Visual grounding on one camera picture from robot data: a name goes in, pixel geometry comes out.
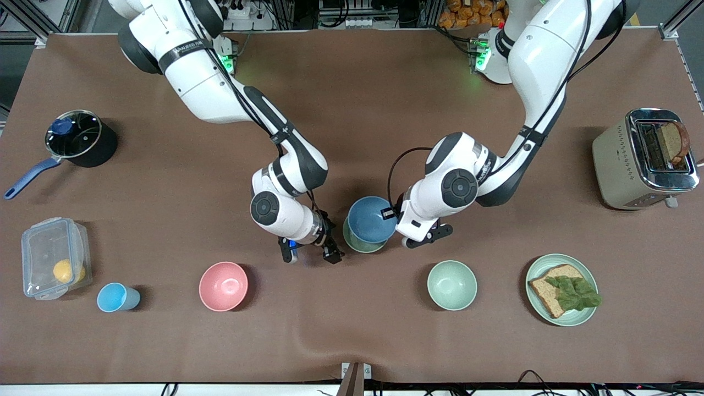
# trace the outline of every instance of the blue cup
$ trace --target blue cup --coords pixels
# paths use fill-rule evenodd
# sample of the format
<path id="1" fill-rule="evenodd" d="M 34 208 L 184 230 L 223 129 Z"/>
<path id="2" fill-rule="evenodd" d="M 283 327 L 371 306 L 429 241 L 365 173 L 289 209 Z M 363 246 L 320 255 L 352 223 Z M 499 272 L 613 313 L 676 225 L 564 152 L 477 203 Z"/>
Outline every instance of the blue cup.
<path id="1" fill-rule="evenodd" d="M 345 220 L 350 231 L 345 237 L 347 245 L 361 253 L 381 249 L 396 231 L 396 218 L 384 220 L 382 216 L 382 211 L 389 206 L 389 202 L 381 197 L 364 197 L 355 202 Z"/>
<path id="2" fill-rule="evenodd" d="M 98 308 L 102 312 L 127 311 L 139 304 L 139 292 L 122 283 L 108 283 L 98 293 Z"/>

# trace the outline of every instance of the green bowl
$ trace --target green bowl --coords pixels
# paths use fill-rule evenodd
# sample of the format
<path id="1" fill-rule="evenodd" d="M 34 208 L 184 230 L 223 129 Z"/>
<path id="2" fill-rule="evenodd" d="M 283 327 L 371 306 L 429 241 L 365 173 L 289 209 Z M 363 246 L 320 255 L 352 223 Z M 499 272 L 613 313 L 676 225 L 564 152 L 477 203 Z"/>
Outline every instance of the green bowl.
<path id="1" fill-rule="evenodd" d="M 345 224 L 342 225 L 342 236 L 347 242 L 347 246 L 351 247 L 355 252 L 374 253 L 384 247 L 386 241 L 381 243 L 369 243 L 357 238 L 350 230 L 350 225 L 345 218 Z"/>
<path id="2" fill-rule="evenodd" d="M 477 279 L 465 264 L 445 260 L 430 270 L 428 293 L 438 307 L 459 311 L 467 308 L 477 296 Z"/>
<path id="3" fill-rule="evenodd" d="M 530 304 L 533 306 L 538 315 L 540 315 L 543 319 L 547 320 L 552 324 L 558 326 L 581 325 L 582 323 L 588 321 L 592 315 L 594 315 L 596 308 L 585 308 L 581 311 L 577 311 L 576 309 L 570 309 L 559 318 L 553 318 L 550 315 L 550 312 L 548 312 L 548 310 L 545 308 L 545 305 L 543 305 L 543 302 L 540 300 L 540 297 L 538 297 L 535 291 L 533 291 L 533 288 L 530 287 L 529 282 L 531 280 L 535 278 L 540 278 L 541 276 L 545 275 L 545 273 L 548 272 L 551 268 L 562 264 L 569 264 L 575 267 L 579 271 L 579 273 L 584 276 L 584 280 L 589 282 L 591 287 L 593 287 L 596 292 L 599 292 L 599 289 L 596 287 L 596 280 L 594 280 L 594 277 L 591 275 L 591 272 L 586 269 L 584 264 L 579 262 L 579 260 L 575 259 L 574 257 L 570 257 L 566 254 L 552 253 L 540 257 L 530 266 L 530 268 L 528 268 L 528 274 L 526 275 L 526 292 L 528 293 L 528 300 L 530 301 Z"/>

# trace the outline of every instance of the brown tabletop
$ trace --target brown tabletop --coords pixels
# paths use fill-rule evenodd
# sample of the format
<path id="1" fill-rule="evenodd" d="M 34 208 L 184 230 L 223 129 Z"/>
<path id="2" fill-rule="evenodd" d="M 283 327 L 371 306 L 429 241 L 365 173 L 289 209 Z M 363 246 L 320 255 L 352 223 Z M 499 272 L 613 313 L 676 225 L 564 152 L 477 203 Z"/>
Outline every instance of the brown tabletop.
<path id="1" fill-rule="evenodd" d="M 524 120 L 513 87 L 472 75 L 436 32 L 253 35 L 237 77 L 327 157 L 315 193 L 338 224 L 358 198 L 385 196 L 402 151 L 464 130 L 502 154 Z M 591 158 L 604 129 L 652 106 L 678 113 L 704 153 L 677 47 L 655 30 L 626 30 L 567 98 L 513 199 L 447 218 L 452 237 L 409 250 L 395 235 L 376 254 L 345 249 L 335 266 L 306 247 L 288 265 L 249 216 L 250 177 L 276 155 L 263 131 L 196 119 L 164 77 L 127 62 L 116 36 L 51 36 L 32 55 L 0 140 L 0 185 L 47 157 L 44 131 L 64 111 L 97 113 L 120 147 L 98 168 L 63 164 L 0 202 L 0 381 L 321 380 L 339 376 L 343 361 L 372 364 L 383 381 L 515 381 L 525 369 L 548 381 L 702 380 L 704 190 L 681 196 L 677 210 L 612 211 Z M 397 167 L 394 196 L 422 177 L 426 155 Z M 88 228 L 95 279 L 39 302 L 22 294 L 20 236 L 54 216 Z M 551 252 L 596 277 L 604 303 L 581 326 L 547 324 L 527 303 L 527 264 Z M 477 276 L 463 311 L 427 296 L 427 274 L 444 259 Z M 251 291 L 218 314 L 197 287 L 224 260 L 244 265 Z M 139 309 L 100 312 L 109 282 L 139 288 Z"/>

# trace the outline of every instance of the clear food container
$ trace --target clear food container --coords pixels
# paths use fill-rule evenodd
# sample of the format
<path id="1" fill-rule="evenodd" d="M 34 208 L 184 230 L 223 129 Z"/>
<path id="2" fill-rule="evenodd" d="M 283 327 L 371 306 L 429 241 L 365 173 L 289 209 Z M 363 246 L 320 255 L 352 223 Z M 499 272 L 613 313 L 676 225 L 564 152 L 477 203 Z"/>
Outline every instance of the clear food container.
<path id="1" fill-rule="evenodd" d="M 70 218 L 34 224 L 22 234 L 22 277 L 27 297 L 57 299 L 93 280 L 88 234 Z"/>

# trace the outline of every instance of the saucepan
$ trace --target saucepan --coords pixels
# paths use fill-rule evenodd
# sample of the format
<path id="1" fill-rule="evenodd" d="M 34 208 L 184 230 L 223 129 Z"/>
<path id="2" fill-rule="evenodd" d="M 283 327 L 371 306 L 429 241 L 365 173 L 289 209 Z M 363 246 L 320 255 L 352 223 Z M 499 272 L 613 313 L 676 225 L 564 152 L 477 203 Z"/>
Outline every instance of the saucepan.
<path id="1" fill-rule="evenodd" d="M 51 156 L 26 172 L 5 192 L 5 199 L 17 197 L 41 172 L 59 166 L 64 159 L 84 168 L 105 163 L 118 148 L 118 136 L 92 112 L 73 110 L 51 124 L 44 145 Z"/>

